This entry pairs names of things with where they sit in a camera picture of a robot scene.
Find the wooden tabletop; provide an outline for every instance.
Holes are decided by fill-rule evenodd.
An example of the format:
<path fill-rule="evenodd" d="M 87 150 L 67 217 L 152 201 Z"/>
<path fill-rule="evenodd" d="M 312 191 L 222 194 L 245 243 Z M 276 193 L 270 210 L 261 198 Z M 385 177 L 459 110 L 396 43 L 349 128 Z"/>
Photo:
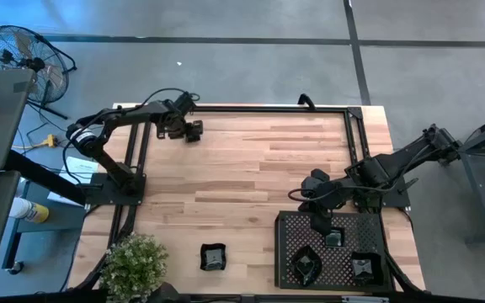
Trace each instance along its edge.
<path fill-rule="evenodd" d="M 392 152 L 384 109 L 362 110 L 371 155 Z M 299 204 L 286 193 L 300 188 L 312 169 L 321 168 L 331 178 L 345 175 L 350 160 L 344 117 L 195 113 L 187 120 L 204 121 L 197 144 L 160 141 L 151 131 L 145 199 L 136 216 L 135 232 L 154 235 L 168 249 L 167 282 L 181 293 L 337 294 L 274 287 L 274 219 L 280 210 L 296 210 Z M 358 129 L 352 125 L 361 159 Z M 104 147 L 116 161 L 124 161 L 129 132 L 130 127 L 117 129 Z M 141 134 L 137 138 L 134 163 Z M 340 211 L 355 209 L 349 202 Z M 113 206 L 102 206 L 85 220 L 69 286 L 82 282 L 105 252 L 113 212 Z M 384 209 L 382 215 L 392 256 L 423 289 L 408 220 L 395 209 Z M 227 245 L 227 267 L 202 271 L 201 244 L 215 242 Z"/>

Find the potted plant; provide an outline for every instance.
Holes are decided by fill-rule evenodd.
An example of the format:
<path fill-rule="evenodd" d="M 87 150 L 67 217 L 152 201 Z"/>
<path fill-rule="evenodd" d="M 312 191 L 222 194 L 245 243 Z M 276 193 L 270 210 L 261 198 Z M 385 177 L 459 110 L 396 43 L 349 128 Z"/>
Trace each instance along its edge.
<path fill-rule="evenodd" d="M 163 282 L 167 258 L 165 246 L 152 236 L 132 232 L 108 250 L 100 285 L 114 301 L 145 301 Z"/>

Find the black fan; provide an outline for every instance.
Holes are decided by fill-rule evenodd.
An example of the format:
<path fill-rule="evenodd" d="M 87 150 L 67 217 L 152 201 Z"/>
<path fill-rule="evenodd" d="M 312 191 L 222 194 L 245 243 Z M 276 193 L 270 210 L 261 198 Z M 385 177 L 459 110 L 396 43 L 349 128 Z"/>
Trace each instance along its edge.
<path fill-rule="evenodd" d="M 60 55 L 72 61 L 71 69 L 67 69 Z M 68 72 L 76 70 L 76 62 L 32 30 L 0 26 L 0 70 L 16 68 L 35 71 L 29 100 L 44 105 L 63 97 L 68 89 Z"/>

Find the perforated black tray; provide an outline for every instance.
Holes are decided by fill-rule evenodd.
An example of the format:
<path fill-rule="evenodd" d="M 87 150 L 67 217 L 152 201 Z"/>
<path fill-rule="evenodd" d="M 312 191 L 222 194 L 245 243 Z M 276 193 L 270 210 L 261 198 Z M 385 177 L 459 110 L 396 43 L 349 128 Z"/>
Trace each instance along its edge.
<path fill-rule="evenodd" d="M 323 236 L 310 228 L 310 216 L 297 211 L 281 211 L 275 221 L 274 283 L 281 289 L 392 291 L 392 279 L 385 263 L 384 239 L 377 214 L 334 213 L 333 227 L 343 228 L 344 247 L 325 247 Z M 296 251 L 310 245 L 322 260 L 317 280 L 303 287 L 290 270 Z M 384 273 L 383 285 L 363 285 L 354 281 L 351 253 L 378 253 Z"/>

